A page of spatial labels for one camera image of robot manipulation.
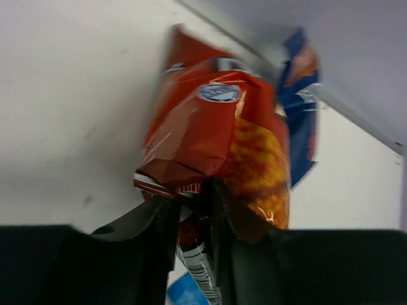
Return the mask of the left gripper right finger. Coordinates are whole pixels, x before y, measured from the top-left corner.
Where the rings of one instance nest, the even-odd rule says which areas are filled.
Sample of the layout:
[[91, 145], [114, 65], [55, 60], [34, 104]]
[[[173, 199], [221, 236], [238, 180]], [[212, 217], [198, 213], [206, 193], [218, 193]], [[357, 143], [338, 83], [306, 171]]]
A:
[[405, 304], [406, 234], [278, 229], [217, 178], [212, 204], [216, 283], [225, 304]]

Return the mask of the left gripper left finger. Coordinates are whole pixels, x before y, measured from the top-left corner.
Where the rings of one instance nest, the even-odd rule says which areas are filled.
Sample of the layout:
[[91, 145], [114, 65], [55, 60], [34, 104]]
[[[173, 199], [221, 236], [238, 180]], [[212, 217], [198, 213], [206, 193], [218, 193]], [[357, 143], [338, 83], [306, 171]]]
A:
[[164, 304], [181, 206], [157, 196], [86, 234], [1, 227], [2, 304]]

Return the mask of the red snack packet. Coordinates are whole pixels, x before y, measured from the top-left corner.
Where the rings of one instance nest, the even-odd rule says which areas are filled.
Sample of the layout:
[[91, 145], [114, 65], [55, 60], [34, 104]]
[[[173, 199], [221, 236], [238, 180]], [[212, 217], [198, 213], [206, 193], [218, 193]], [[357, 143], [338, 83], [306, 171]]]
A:
[[289, 226], [289, 139], [273, 88], [175, 25], [134, 184], [181, 202], [177, 256], [209, 304], [283, 304], [270, 233]]

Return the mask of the dark blue snack packet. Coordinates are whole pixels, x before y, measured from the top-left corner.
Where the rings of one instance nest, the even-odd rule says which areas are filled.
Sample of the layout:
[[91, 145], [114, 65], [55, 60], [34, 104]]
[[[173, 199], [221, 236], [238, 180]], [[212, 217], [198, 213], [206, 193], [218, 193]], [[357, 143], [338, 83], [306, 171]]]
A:
[[315, 164], [321, 65], [302, 28], [282, 46], [287, 60], [279, 78], [277, 97], [287, 116], [291, 185], [295, 186]]

